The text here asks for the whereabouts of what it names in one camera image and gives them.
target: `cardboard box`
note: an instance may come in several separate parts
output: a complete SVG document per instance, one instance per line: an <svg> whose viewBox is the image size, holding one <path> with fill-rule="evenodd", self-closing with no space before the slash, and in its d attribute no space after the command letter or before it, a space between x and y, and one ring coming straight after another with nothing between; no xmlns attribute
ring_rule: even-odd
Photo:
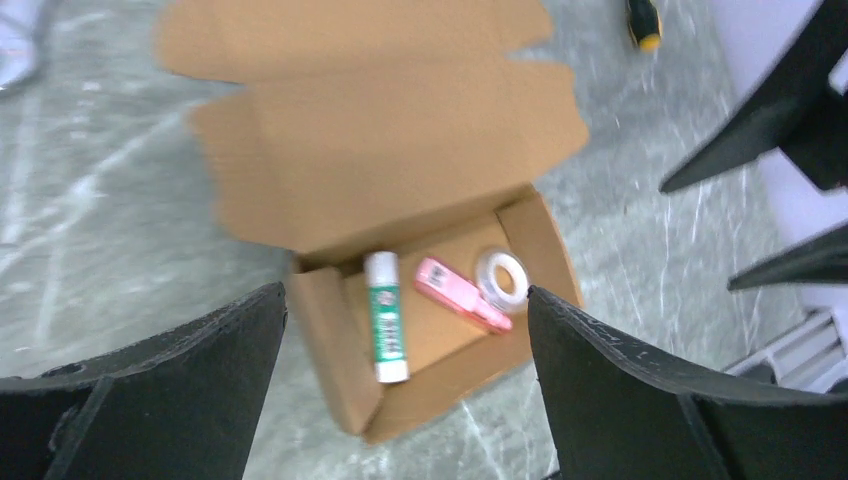
<svg viewBox="0 0 848 480"><path fill-rule="evenodd" d="M219 218L238 238L297 252L294 318L335 420L369 443L531 358L526 315L486 335L414 292L425 255L471 277L480 252L508 247L534 284L582 304L532 186L587 141L573 74L501 53L549 34L535 0L181 0L163 17L168 68L248 85L191 118ZM210 48L220 55L197 54ZM397 252L403 275L413 375L391 386L374 377L362 278L376 250Z"/></svg>

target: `floor scratch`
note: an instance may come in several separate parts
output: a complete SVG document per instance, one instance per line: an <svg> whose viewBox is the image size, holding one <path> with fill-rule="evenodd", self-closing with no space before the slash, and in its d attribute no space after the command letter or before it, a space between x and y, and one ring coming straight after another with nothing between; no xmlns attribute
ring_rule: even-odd
<svg viewBox="0 0 848 480"><path fill-rule="evenodd" d="M546 475L550 475L554 473L557 468L557 458L556 458L556 447L554 447L554 451L551 453L551 461L548 462L548 473Z"/></svg>
<svg viewBox="0 0 848 480"><path fill-rule="evenodd" d="M486 454L486 460L489 463L489 466L492 467L492 470L495 471L495 475L498 480L506 480L506 475L503 472L503 469L498 462L495 461L494 455L492 455L492 451L489 448L489 445L483 439L483 432L480 431L480 424L477 423L477 420L474 418L474 415L471 414L471 410L468 409L468 404L462 402L462 410L465 411L465 415L468 417L468 428L471 429L471 433L474 434L474 437L480 442L480 446L483 448L483 452Z"/></svg>
<svg viewBox="0 0 848 480"><path fill-rule="evenodd" d="M71 207L70 212L66 214L64 220L54 225L50 231L44 235L27 240L20 244L18 248L12 250L11 253L0 257L0 276L8 271L12 265L21 261L32 249L43 245L57 233L66 231L82 220L94 206L95 198L98 195L96 187L100 179L99 177L113 168L124 164L127 159L131 158L133 153L143 147L155 135L173 128L180 121L185 110L197 104L198 102L186 104L178 112L165 116L144 133L130 139L121 148L89 169L88 174L73 182L64 193L42 208L40 214L35 217L35 220L41 220L53 215L59 206L70 205Z"/></svg>
<svg viewBox="0 0 848 480"><path fill-rule="evenodd" d="M618 256L618 263L621 264L621 273L624 274L624 283L627 286L627 293L630 294L630 302L633 304L633 311L636 313L636 320L639 322L639 327L644 328L645 322L642 320L642 312L639 311L639 302L636 301L636 295L633 294L633 286L630 284L630 276L627 274L627 267L624 266L624 259L621 257L621 250L615 243L612 244L615 254Z"/></svg>
<svg viewBox="0 0 848 480"><path fill-rule="evenodd" d="M50 334L50 326L56 314L56 300L62 287L62 263L65 258L65 235L59 234L54 237L50 259L47 261L47 272L45 274L44 293L41 296L41 305L38 309L38 318L35 323L33 343L36 347L43 347L47 343Z"/></svg>
<svg viewBox="0 0 848 480"><path fill-rule="evenodd" d="M695 243L695 239L698 238L698 221L701 217L701 205L703 204L704 199L704 186L698 185L698 205L695 206L695 219L692 221L692 244Z"/></svg>
<svg viewBox="0 0 848 480"><path fill-rule="evenodd" d="M669 223L671 223L671 201L666 200L667 206L665 210L665 263L663 264L662 272L660 272L660 318L665 318L665 277L668 274L668 266L671 262L671 238L669 235Z"/></svg>
<svg viewBox="0 0 848 480"><path fill-rule="evenodd" d="M24 231L26 210L26 187L33 167L36 126L41 111L41 95L25 97L21 108L21 123L17 132L17 152L9 178L9 196L3 208L3 232L0 243L15 244Z"/></svg>
<svg viewBox="0 0 848 480"><path fill-rule="evenodd" d="M104 20L109 16L110 12L107 11L93 12L85 15L80 15L69 20L57 22L56 31L62 33L73 32L74 30L77 30L80 27L88 25L89 23L99 22L100 20Z"/></svg>

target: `concrete floor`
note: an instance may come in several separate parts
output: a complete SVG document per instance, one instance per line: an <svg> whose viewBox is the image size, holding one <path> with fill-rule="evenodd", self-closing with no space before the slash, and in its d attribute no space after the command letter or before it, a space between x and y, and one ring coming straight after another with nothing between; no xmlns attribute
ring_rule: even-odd
<svg viewBox="0 0 848 480"><path fill-rule="evenodd" d="M214 186L181 116L232 87L157 68L151 26L165 1L62 3L44 76L0 100L0 376L162 332L285 268L282 250L215 224ZM588 311L713 368L800 321L793 290L724 289L780 248L753 171L657 193L735 103L708 3L658 2L656 55L630 48L619 0L545 3L555 38L519 56L575 69L592 141L537 185ZM290 325L245 478L535 479L555 468L532 365L367 449L332 423Z"/></svg>

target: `screwdriver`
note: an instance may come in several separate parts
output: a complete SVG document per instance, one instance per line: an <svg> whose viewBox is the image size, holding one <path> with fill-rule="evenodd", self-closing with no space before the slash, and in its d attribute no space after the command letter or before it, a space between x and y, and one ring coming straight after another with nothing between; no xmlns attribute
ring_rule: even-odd
<svg viewBox="0 0 848 480"><path fill-rule="evenodd" d="M652 52L662 43L662 20L651 0L625 0L627 29L633 45L643 52Z"/></svg>

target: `tape roll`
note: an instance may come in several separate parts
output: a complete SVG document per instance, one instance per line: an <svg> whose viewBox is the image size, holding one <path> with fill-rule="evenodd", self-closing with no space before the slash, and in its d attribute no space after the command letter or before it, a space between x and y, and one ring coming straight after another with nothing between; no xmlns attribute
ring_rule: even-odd
<svg viewBox="0 0 848 480"><path fill-rule="evenodd" d="M512 292L506 292L498 285L498 268L503 268L512 278ZM483 298L493 307L504 313L515 313L527 304L530 278L518 257L509 250L493 248L483 252L477 261L477 286Z"/></svg>

